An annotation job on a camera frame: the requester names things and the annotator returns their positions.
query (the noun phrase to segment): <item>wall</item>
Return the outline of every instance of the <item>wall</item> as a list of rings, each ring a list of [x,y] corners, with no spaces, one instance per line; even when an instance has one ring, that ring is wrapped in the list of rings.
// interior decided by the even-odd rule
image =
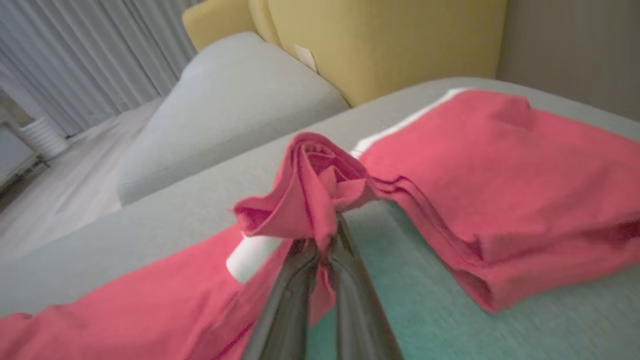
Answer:
[[[510,0],[498,78],[640,120],[640,1]]]

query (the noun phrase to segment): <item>white basket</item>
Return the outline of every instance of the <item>white basket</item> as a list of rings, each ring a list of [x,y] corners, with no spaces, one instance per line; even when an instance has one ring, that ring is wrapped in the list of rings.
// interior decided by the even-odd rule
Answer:
[[[47,160],[55,158],[69,148],[67,140],[51,127],[45,117],[41,117],[21,130]]]

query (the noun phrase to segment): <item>curtain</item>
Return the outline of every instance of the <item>curtain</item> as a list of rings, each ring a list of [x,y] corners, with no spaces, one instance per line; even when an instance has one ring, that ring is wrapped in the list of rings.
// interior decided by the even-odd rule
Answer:
[[[0,63],[69,135],[167,95],[196,0],[2,0]]]

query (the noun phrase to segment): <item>wooden floor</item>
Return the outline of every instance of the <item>wooden floor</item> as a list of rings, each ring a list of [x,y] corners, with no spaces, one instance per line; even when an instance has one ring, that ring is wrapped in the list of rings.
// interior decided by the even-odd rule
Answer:
[[[0,262],[7,262],[120,209],[118,168],[162,100],[107,120],[75,136],[0,213]]]

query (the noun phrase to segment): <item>red cloth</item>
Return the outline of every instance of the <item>red cloth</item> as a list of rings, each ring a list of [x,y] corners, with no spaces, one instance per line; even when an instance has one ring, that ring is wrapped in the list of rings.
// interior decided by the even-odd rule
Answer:
[[[234,208],[247,235],[315,237],[335,211],[398,202],[456,279],[497,311],[640,258],[640,146],[526,100],[465,92],[357,160],[315,134],[290,144],[272,193]],[[242,285],[238,226],[80,300],[0,320],[2,359],[238,359],[290,244]],[[313,320],[332,304],[320,273]]]
[[[496,312],[640,260],[640,145],[463,92],[360,158],[467,293]]]

